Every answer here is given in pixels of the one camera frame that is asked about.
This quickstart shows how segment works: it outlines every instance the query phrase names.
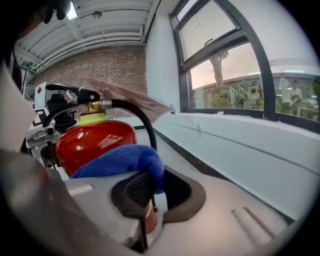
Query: black handle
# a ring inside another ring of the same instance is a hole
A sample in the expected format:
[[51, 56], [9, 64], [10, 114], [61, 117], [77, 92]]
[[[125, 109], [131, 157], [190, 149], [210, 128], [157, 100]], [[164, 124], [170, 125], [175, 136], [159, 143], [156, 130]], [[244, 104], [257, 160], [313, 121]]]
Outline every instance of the black handle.
[[47, 84], [45, 86], [45, 89], [49, 91], [55, 91], [55, 90], [68, 91], [69, 90], [78, 96], [79, 101], [90, 99], [92, 102], [96, 102], [100, 100], [99, 93], [93, 90], [84, 89], [82, 87], [77, 88], [77, 87], [61, 85], [61, 84]]
[[61, 108], [58, 108], [57, 110], [55, 111], [52, 111], [51, 113], [49, 113], [49, 115], [44, 119], [43, 121], [43, 124], [42, 126], [43, 127], [47, 127], [49, 126], [50, 122], [52, 121], [52, 119], [54, 119], [57, 115], [63, 113], [63, 112], [66, 112], [68, 109], [71, 109], [73, 107], [76, 107], [76, 106], [79, 106], [81, 104], [86, 104], [86, 103], [89, 103], [91, 102], [92, 100], [91, 99], [85, 99], [85, 100], [81, 100], [81, 101], [78, 101], [78, 103], [68, 103], [66, 106], [64, 107], [61, 107]]
[[213, 41], [214, 39], [213, 38], [210, 38], [208, 41], [206, 41], [205, 43], [204, 43], [204, 45], [206, 46], [207, 44], [209, 44], [211, 41]]

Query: fire extinguisher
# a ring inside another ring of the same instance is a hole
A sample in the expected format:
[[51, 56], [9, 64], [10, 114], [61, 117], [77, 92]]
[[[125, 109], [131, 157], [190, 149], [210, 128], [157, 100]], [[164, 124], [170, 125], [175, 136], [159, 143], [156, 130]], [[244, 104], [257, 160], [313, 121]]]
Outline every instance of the fire extinguisher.
[[[59, 163], [69, 177], [81, 166], [109, 150], [121, 145], [137, 143], [134, 128], [125, 122], [108, 120], [105, 117], [107, 109], [122, 108], [135, 114], [145, 126], [151, 147], [157, 150], [156, 135], [150, 120], [133, 103], [119, 99], [101, 100], [97, 92], [84, 88], [59, 84], [48, 84], [45, 88], [50, 91], [66, 91], [72, 102], [51, 112], [44, 120], [43, 127], [47, 127], [53, 118], [70, 108], [83, 104], [87, 106], [87, 112], [80, 115], [78, 125], [68, 129], [56, 144], [56, 155]], [[155, 211], [157, 210], [154, 197], [152, 197], [152, 200], [145, 207], [145, 229], [147, 234], [156, 227]]]

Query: window frame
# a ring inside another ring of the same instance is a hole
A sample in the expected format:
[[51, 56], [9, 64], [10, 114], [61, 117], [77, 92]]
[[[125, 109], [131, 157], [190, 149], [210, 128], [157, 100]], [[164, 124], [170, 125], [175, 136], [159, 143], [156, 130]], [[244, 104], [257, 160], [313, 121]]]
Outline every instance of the window frame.
[[[223, 111], [225, 115], [241, 115], [269, 121], [281, 121], [283, 123], [320, 134], [320, 122], [276, 112], [275, 83], [267, 54], [256, 32], [238, 9], [228, 0], [198, 0], [179, 21], [177, 15], [185, 7], [188, 1], [189, 0], [181, 0], [173, 12], [169, 14], [176, 60], [178, 63], [180, 112], [217, 114], [218, 112]], [[181, 30], [183, 26], [209, 1], [214, 1], [224, 11], [234, 24], [235, 29], [232, 29], [209, 42], [192, 56], [184, 60], [179, 30]], [[263, 90], [263, 111], [233, 108], [192, 108], [193, 90], [190, 79], [190, 70], [204, 61], [207, 61], [211, 56], [219, 52], [226, 51], [246, 43], [251, 44], [260, 69]]]

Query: person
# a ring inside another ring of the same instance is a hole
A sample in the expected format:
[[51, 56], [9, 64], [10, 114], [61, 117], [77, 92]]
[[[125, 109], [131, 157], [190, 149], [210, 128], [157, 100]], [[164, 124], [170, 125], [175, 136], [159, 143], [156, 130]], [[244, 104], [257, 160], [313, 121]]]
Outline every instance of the person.
[[291, 92], [291, 104], [296, 104], [299, 103], [302, 100], [302, 91], [301, 89], [298, 87], [298, 81], [296, 79], [294, 79], [292, 81], [292, 92]]
[[288, 89], [289, 82], [284, 77], [280, 78], [279, 81], [279, 87], [281, 89], [281, 99], [282, 99], [282, 110], [281, 112], [283, 114], [289, 114], [290, 112], [290, 105], [291, 105], [291, 99], [290, 99], [290, 91]]

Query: fire extinguisher hose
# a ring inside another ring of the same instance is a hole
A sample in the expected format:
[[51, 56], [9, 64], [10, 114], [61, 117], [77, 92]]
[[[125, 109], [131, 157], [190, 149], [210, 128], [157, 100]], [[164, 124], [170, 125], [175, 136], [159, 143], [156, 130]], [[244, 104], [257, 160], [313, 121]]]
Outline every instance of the fire extinguisher hose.
[[121, 99], [112, 99], [111, 102], [112, 102], [113, 108], [121, 108], [121, 109], [129, 110], [130, 112], [135, 114], [142, 121], [142, 123], [145, 126], [146, 132], [149, 135], [150, 146], [152, 148], [154, 148], [155, 150], [157, 150], [156, 134], [155, 134], [155, 131], [152, 127], [152, 124], [151, 124], [149, 118], [146, 116], [146, 114], [140, 108], [138, 108], [135, 104], [133, 104], [131, 102], [121, 100]]

